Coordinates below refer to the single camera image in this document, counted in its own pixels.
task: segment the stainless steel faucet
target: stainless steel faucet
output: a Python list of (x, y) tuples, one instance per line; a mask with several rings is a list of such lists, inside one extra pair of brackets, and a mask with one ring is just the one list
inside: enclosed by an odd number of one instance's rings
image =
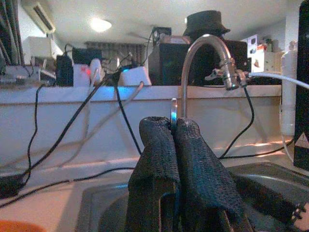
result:
[(235, 61), (231, 58), (231, 54), (225, 43), (214, 35), (203, 35), (199, 37), (189, 48), (188, 53), (184, 59), (182, 72), (182, 117), (187, 117), (187, 86), (190, 65), (197, 50), (204, 44), (209, 44), (214, 47), (220, 56), (221, 74), (226, 90), (233, 90), (239, 87), (237, 80), (237, 70)]

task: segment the warning label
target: warning label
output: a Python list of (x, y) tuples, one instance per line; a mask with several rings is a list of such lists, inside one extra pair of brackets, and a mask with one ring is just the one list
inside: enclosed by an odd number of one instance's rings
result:
[(295, 143), (295, 146), (309, 148), (309, 142), (304, 132), (301, 134), (298, 141)]

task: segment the black hat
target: black hat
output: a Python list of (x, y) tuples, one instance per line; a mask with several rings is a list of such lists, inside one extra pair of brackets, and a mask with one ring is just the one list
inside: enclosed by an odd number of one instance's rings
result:
[(221, 22), (220, 11), (201, 11), (187, 17), (187, 28), (183, 35), (190, 36), (193, 33), (216, 33), (225, 34), (230, 31)]

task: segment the air conditioner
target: air conditioner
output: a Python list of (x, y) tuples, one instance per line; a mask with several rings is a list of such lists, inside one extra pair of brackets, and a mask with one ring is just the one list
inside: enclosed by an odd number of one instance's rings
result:
[(44, 33), (55, 32), (53, 17), (46, 0), (22, 0), (21, 4)]

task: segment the ceiling light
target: ceiling light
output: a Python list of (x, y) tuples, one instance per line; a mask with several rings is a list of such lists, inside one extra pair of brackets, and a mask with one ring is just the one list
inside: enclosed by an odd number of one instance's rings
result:
[(112, 24), (110, 22), (99, 18), (93, 18), (90, 24), (91, 28), (96, 32), (103, 32), (112, 27)]

